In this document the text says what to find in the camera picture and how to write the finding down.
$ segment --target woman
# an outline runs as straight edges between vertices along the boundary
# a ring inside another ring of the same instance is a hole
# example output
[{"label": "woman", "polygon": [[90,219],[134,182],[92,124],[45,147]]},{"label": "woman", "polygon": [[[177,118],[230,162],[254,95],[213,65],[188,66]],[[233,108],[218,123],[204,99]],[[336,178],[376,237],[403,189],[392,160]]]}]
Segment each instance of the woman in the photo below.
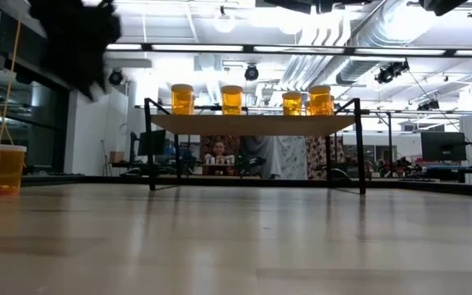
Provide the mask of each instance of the woman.
[{"label": "woman", "polygon": [[221,141],[217,141],[214,143],[214,147],[212,148],[212,155],[210,153],[205,155],[207,160],[211,159],[212,157],[219,159],[221,157],[225,157],[225,144]]}]

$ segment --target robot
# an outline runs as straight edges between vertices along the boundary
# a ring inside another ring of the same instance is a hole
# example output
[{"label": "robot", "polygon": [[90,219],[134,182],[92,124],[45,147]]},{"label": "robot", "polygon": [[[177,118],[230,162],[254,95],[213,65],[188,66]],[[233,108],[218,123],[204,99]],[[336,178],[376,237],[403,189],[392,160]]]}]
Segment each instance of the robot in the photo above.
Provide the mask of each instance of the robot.
[{"label": "robot", "polygon": [[89,98],[94,83],[106,91],[103,54],[121,37],[113,1],[85,6],[81,0],[29,0],[30,16],[47,34],[43,67]]}]

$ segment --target cardboard box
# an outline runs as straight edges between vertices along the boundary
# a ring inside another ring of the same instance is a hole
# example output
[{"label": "cardboard box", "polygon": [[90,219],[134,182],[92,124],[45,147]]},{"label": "cardboard box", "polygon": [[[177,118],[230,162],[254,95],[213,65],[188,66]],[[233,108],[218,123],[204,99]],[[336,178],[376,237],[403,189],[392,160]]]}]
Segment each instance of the cardboard box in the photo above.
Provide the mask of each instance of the cardboard box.
[{"label": "cardboard box", "polygon": [[110,163],[119,163],[125,159],[124,152],[111,152],[108,161]]}]

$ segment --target wooden floor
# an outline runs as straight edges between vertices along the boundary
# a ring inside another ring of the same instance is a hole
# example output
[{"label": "wooden floor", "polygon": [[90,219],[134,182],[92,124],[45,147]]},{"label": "wooden floor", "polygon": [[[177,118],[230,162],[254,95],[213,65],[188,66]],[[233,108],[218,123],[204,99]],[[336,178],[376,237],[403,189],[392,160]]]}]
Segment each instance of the wooden floor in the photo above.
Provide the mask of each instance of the wooden floor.
[{"label": "wooden floor", "polygon": [[0,295],[472,294],[472,197],[77,184],[0,197]]}]

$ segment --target spotlight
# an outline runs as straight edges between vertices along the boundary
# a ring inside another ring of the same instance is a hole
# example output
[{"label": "spotlight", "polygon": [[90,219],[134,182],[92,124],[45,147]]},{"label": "spotlight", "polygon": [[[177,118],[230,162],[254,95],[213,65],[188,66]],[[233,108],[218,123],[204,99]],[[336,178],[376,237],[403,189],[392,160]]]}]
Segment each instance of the spotlight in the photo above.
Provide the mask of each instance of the spotlight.
[{"label": "spotlight", "polygon": [[429,103],[429,107],[431,108],[431,110],[439,110],[440,104],[438,103],[438,100],[435,99]]},{"label": "spotlight", "polygon": [[374,79],[380,84],[391,83],[395,78],[409,69],[409,63],[407,60],[404,62],[393,62],[389,64],[389,66],[380,68],[379,74],[377,74]]},{"label": "spotlight", "polygon": [[247,69],[245,70],[245,80],[254,81],[258,79],[259,74],[260,73],[258,72],[256,65],[248,65]]},{"label": "spotlight", "polygon": [[115,69],[115,70],[112,70],[112,73],[110,76],[108,76],[108,81],[112,84],[112,85],[121,85],[121,83],[123,82],[123,73],[121,72],[121,69]]},{"label": "spotlight", "polygon": [[431,111],[431,110],[439,110],[440,109],[440,103],[438,102],[438,99],[431,99],[427,102],[421,103],[418,106],[418,111]]}]

